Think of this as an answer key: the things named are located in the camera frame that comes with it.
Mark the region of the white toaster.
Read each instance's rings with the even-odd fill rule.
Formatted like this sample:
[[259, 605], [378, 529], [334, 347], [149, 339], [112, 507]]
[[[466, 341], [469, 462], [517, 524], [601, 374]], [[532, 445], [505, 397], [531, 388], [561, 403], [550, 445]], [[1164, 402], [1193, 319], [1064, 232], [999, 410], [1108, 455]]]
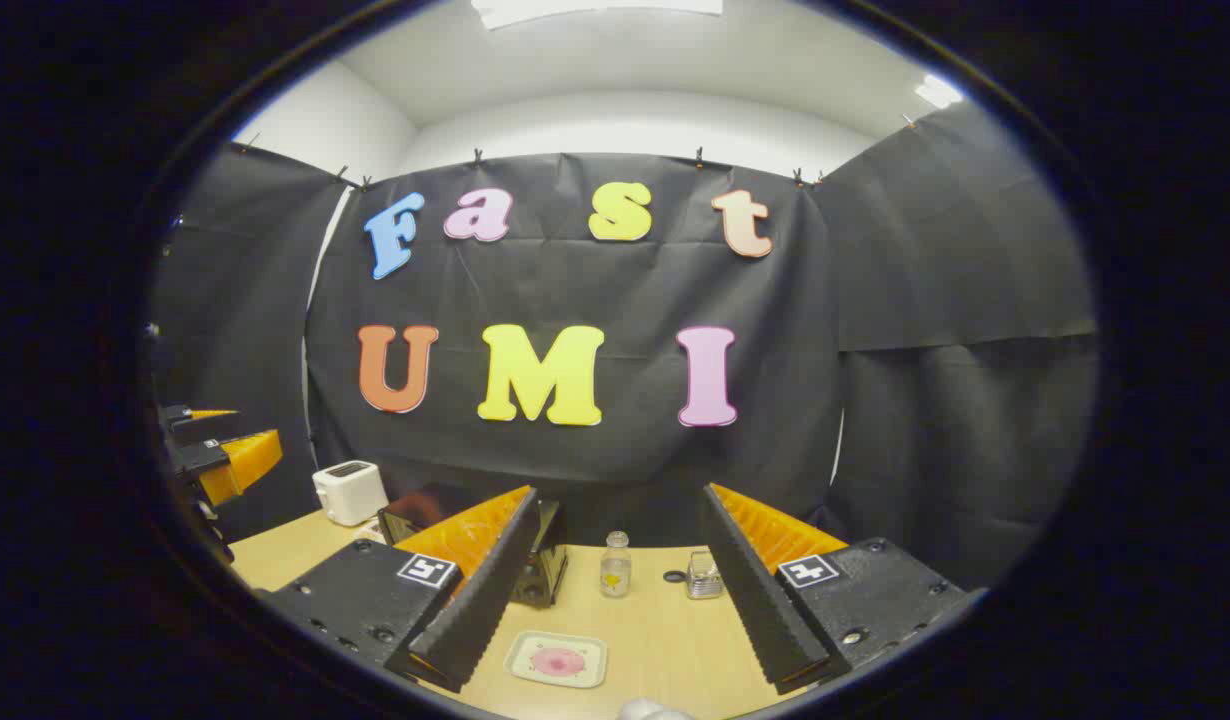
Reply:
[[327, 518], [341, 527], [358, 527], [387, 506], [383, 475], [373, 462], [339, 462], [314, 471], [312, 487]]

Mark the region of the black electric oven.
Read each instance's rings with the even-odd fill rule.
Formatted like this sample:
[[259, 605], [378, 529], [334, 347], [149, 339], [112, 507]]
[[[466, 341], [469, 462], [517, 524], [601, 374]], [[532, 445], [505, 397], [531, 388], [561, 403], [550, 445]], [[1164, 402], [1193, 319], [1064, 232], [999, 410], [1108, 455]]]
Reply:
[[[539, 528], [515, 580], [510, 601], [547, 609], [554, 606], [560, 580], [568, 567], [568, 551], [561, 543], [565, 519], [554, 498], [538, 498]], [[378, 511], [379, 532], [385, 543], [406, 551], [451, 559], [462, 578], [472, 578], [501, 526], [517, 510], [513, 500], [486, 489], [461, 489], [429, 482]]]

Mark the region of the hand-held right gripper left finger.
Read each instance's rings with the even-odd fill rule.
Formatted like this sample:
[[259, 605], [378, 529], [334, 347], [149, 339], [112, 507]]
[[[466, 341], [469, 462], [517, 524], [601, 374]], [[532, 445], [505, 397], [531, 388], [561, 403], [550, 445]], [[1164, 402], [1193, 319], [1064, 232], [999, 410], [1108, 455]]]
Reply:
[[355, 662], [458, 692], [499, 628], [538, 537], [523, 486], [397, 544], [355, 539], [263, 599]]

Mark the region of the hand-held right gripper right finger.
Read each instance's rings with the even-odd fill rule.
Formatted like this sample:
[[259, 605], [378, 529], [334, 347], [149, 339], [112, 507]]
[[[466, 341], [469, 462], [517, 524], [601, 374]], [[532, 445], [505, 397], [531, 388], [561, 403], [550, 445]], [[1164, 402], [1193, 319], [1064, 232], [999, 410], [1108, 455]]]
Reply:
[[968, 594], [886, 538], [849, 544], [712, 482], [706, 543], [779, 694], [875, 665], [968, 607]]

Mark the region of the clear glass bottle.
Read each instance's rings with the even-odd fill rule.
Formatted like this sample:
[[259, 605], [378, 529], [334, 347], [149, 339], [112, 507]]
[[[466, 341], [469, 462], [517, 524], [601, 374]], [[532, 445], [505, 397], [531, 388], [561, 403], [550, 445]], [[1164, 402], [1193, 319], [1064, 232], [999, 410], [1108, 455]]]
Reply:
[[601, 594], [610, 598], [624, 598], [632, 588], [632, 551], [629, 550], [629, 534], [613, 530], [606, 534], [606, 548], [600, 561]]

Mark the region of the white square dish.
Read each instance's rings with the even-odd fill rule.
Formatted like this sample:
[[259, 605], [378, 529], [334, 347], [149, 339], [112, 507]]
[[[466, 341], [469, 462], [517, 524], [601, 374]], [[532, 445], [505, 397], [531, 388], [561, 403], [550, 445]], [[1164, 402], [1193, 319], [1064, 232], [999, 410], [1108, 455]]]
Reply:
[[[571, 676], [571, 678], [539, 674], [531, 667], [531, 656], [538, 652], [539, 647], [569, 647], [569, 650], [582, 652], [585, 656], [585, 670], [582, 674]], [[519, 679], [571, 689], [600, 687], [606, 678], [606, 666], [609, 666], [609, 647], [601, 639], [552, 631], [520, 633], [504, 661], [507, 673], [514, 674]]]

